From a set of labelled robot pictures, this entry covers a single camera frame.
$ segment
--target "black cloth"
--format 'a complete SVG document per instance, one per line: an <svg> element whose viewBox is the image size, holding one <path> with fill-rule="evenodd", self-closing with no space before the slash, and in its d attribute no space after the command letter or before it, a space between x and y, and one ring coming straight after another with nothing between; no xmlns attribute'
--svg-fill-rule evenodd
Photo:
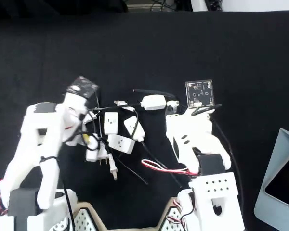
<svg viewBox="0 0 289 231"><path fill-rule="evenodd" d="M185 102L185 81L212 79L215 113L242 172L244 221L271 231L253 214L279 128L289 130L289 12L107 14L48 21L0 22L0 178L13 158L26 107L63 99L78 75L100 85L102 106L139 102L132 88L161 90ZM139 112L145 143L177 167L163 111ZM84 148L60 154L67 187L90 202L110 228L155 226L179 188L168 174L145 169L136 144L118 166L85 162ZM24 186L37 187L38 169Z"/></svg>

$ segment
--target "perforated plate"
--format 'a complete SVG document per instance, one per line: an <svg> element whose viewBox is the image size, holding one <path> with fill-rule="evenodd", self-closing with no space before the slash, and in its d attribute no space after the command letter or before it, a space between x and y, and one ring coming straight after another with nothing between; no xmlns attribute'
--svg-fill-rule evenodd
<svg viewBox="0 0 289 231"><path fill-rule="evenodd" d="M81 208L75 217L76 231L98 231L90 213L87 209Z"/></svg>
<svg viewBox="0 0 289 231"><path fill-rule="evenodd" d="M170 207L166 216L172 216L174 218L180 219L181 214L176 207ZM159 228L159 231L184 231L181 224L173 224L166 220L166 216L163 220L162 225Z"/></svg>

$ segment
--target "white outlet adapter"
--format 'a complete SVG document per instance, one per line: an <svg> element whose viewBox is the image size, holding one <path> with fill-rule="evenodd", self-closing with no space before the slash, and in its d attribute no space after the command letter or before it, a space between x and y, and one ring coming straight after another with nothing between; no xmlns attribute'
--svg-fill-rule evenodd
<svg viewBox="0 0 289 231"><path fill-rule="evenodd" d="M104 113L104 134L117 134L118 133L118 112L105 112Z"/></svg>
<svg viewBox="0 0 289 231"><path fill-rule="evenodd" d="M116 134L108 135L108 146L120 152L131 154L135 141Z"/></svg>
<svg viewBox="0 0 289 231"><path fill-rule="evenodd" d="M136 116L132 116L132 117L124 120L124 125L125 125L125 127L126 127L126 129L130 135L132 135L132 133L135 129L136 122L137 122ZM136 131L135 131L132 139L135 141L138 141L138 142L142 142L142 141L144 141L144 137L145 137L144 129L141 126L140 122L138 121L138 125L137 125Z"/></svg>
<svg viewBox="0 0 289 231"><path fill-rule="evenodd" d="M146 111L152 111L165 108L167 103L163 95L147 95L140 104Z"/></svg>

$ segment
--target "electrical outlet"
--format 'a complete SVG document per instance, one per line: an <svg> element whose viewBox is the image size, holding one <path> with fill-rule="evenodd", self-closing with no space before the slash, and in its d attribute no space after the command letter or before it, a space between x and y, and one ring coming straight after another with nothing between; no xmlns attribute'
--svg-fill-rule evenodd
<svg viewBox="0 0 289 231"><path fill-rule="evenodd" d="M118 133L118 112L105 112L104 114L104 134Z"/></svg>

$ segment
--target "red wire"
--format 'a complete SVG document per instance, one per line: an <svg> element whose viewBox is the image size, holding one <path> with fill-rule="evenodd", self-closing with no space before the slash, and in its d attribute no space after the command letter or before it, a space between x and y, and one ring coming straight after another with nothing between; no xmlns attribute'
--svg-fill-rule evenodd
<svg viewBox="0 0 289 231"><path fill-rule="evenodd" d="M159 171L159 172L183 174L183 175L188 175L188 176L198 176L197 173L190 172L186 168L183 168L183 169L165 169L161 165L159 165L158 163L156 163L156 162L154 162L152 160L143 159L141 161L141 163L145 167L148 167L148 168L150 168L152 170Z"/></svg>

